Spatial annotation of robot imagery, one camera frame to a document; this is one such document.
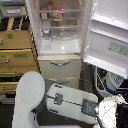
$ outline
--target white plastic part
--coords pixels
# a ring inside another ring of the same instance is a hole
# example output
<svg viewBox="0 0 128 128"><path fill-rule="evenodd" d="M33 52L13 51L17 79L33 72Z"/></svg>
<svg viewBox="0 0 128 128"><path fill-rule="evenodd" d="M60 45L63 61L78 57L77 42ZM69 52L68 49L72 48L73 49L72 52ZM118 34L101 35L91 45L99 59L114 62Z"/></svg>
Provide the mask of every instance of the white plastic part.
<svg viewBox="0 0 128 128"><path fill-rule="evenodd" d="M97 74L97 67L95 68L95 72L94 72L94 77L95 77L95 87L96 87L96 90L97 92L102 96L102 97L108 97L108 96L111 96L111 94L109 92L107 92L105 89L104 90L100 90L98 88L98 85L97 85L97 81L99 78L98 74Z"/></svg>
<svg viewBox="0 0 128 128"><path fill-rule="evenodd" d="M125 79L128 78L127 6L127 0L93 0L83 57L84 62Z"/></svg>
<svg viewBox="0 0 128 128"><path fill-rule="evenodd" d="M107 72L106 74L107 87L113 91L116 91L116 89L118 89L121 86L123 81L124 78L119 75L113 74L111 72Z"/></svg>
<svg viewBox="0 0 128 128"><path fill-rule="evenodd" d="M105 128L116 128L117 104L128 104L121 96L111 96L104 98L99 104L99 119Z"/></svg>
<svg viewBox="0 0 128 128"><path fill-rule="evenodd" d="M42 101L45 93L43 77L30 71L20 79L15 98L12 128L38 128L31 111Z"/></svg>
<svg viewBox="0 0 128 128"><path fill-rule="evenodd" d="M66 86L62 86L62 85L58 85L58 86L59 87L56 87L56 84L53 84L50 87L47 95L53 98L55 98L56 94L63 95L62 100L65 102L62 102L61 105L57 105L54 104L53 98L48 98L47 99L48 110L51 112L57 111L58 113L56 114L58 115L83 121L88 124L94 124L96 118L93 116L83 114L81 112L81 109L82 109L83 99L91 100L98 103L97 96L91 93L86 93Z"/></svg>

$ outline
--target door shelf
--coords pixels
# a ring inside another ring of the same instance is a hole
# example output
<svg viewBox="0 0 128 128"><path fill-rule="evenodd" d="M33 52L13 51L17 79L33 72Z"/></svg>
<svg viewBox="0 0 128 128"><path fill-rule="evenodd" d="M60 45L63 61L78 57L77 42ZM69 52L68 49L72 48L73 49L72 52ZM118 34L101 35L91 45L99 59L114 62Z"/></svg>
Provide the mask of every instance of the door shelf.
<svg viewBox="0 0 128 128"><path fill-rule="evenodd" d="M105 24L109 24L109 25L112 25L112 26L115 26L118 28L128 30L128 24L127 23L121 22L121 21L116 20L114 18L112 19L112 18L101 16L101 15L94 15L92 17L92 20L99 21L99 22L102 22Z"/></svg>

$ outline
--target refrigerator door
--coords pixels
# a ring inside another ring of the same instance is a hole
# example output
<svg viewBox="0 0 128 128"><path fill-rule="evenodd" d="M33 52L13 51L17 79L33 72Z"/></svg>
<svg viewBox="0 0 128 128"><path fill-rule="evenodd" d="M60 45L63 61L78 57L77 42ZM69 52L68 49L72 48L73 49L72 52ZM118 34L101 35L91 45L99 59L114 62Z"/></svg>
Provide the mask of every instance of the refrigerator door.
<svg viewBox="0 0 128 128"><path fill-rule="evenodd" d="M93 0L83 61L128 78L128 1Z"/></svg>

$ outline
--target cable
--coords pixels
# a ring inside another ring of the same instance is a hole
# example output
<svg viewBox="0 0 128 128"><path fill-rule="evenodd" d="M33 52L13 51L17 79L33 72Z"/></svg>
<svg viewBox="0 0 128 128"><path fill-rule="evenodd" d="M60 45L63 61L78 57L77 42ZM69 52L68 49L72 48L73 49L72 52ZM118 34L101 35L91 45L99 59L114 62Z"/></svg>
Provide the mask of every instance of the cable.
<svg viewBox="0 0 128 128"><path fill-rule="evenodd" d="M89 91L92 89L92 83L91 83L91 81L89 81L89 80L84 80L84 79L79 79L79 80L83 80L83 81L85 81L85 82L89 82L89 83L90 83L91 87L90 87L86 92L89 92Z"/></svg>
<svg viewBox="0 0 128 128"><path fill-rule="evenodd" d="M120 128L121 120L122 120L122 106L121 106L121 118L120 118L120 122L119 122L119 126L118 126L118 128Z"/></svg>

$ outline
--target refrigerator drawer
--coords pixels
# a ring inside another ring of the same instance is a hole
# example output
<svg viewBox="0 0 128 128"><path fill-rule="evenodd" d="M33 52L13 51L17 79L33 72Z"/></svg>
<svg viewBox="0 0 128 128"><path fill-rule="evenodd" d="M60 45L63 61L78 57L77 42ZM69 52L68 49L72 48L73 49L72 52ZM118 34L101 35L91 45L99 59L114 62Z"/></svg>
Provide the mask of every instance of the refrigerator drawer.
<svg viewBox="0 0 128 128"><path fill-rule="evenodd" d="M74 55L56 57L38 57L41 74L44 78L79 78L81 70L81 59Z"/></svg>
<svg viewBox="0 0 128 128"><path fill-rule="evenodd" d="M34 64L31 49L0 51L0 66L26 66Z"/></svg>
<svg viewBox="0 0 128 128"><path fill-rule="evenodd" d="M29 71L38 72L37 66L20 66L20 67L0 67L0 77L22 76Z"/></svg>
<svg viewBox="0 0 128 128"><path fill-rule="evenodd" d="M53 83L78 89L79 79L51 79Z"/></svg>
<svg viewBox="0 0 128 128"><path fill-rule="evenodd" d="M0 32L0 49L31 48L28 31Z"/></svg>
<svg viewBox="0 0 128 128"><path fill-rule="evenodd" d="M27 15L25 6L5 6L0 9L4 17L24 17Z"/></svg>
<svg viewBox="0 0 128 128"><path fill-rule="evenodd" d="M18 82L0 82L0 93L15 93Z"/></svg>

